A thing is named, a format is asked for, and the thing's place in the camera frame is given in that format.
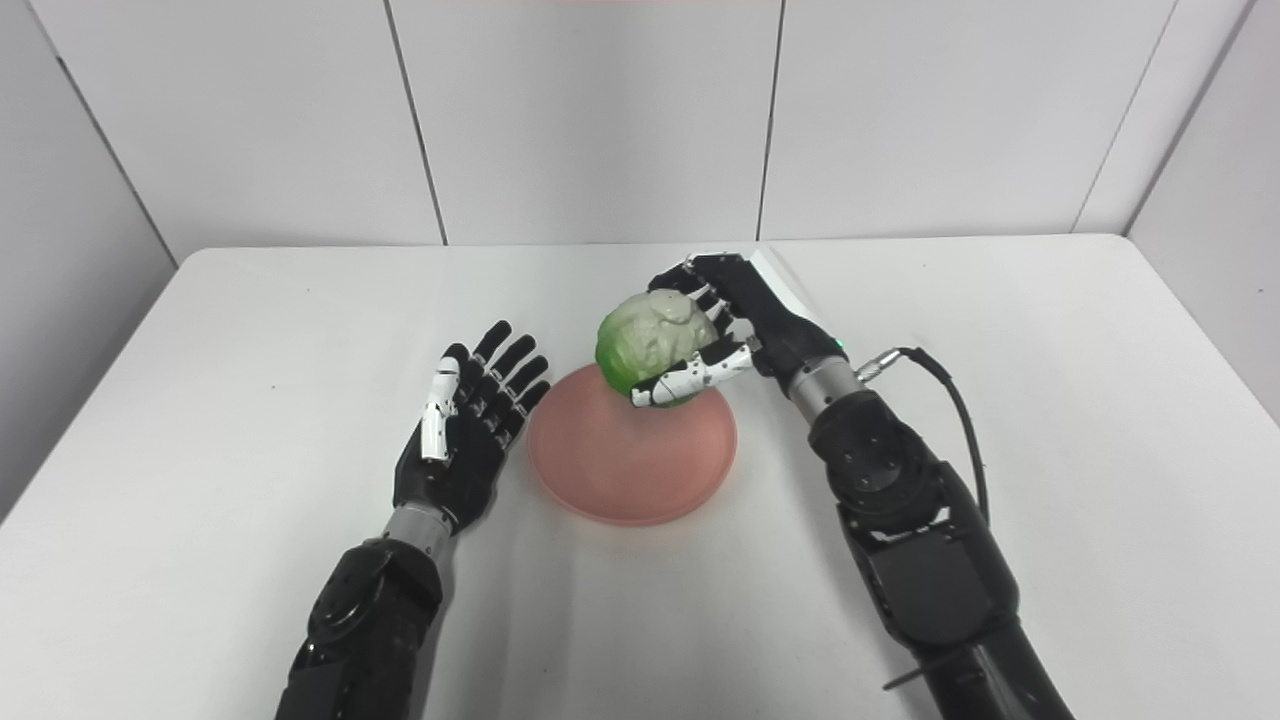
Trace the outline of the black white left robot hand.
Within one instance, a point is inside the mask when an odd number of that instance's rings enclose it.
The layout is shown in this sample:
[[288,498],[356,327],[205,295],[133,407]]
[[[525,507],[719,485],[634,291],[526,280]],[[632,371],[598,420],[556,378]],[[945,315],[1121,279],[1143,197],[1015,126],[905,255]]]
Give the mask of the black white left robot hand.
[[535,338],[512,333],[498,320],[475,346],[444,351],[396,464],[394,507],[439,510],[454,534],[488,510],[515,441],[550,388]]

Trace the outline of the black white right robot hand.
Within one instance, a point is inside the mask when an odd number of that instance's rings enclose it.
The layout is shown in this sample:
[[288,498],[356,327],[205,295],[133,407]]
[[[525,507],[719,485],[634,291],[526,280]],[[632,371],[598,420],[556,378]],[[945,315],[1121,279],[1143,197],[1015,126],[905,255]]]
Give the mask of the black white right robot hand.
[[694,254],[655,275],[650,291],[672,290],[704,311],[718,338],[628,389],[635,407],[676,404],[754,370],[785,395],[842,346],[813,320],[794,313],[756,264],[736,252]]

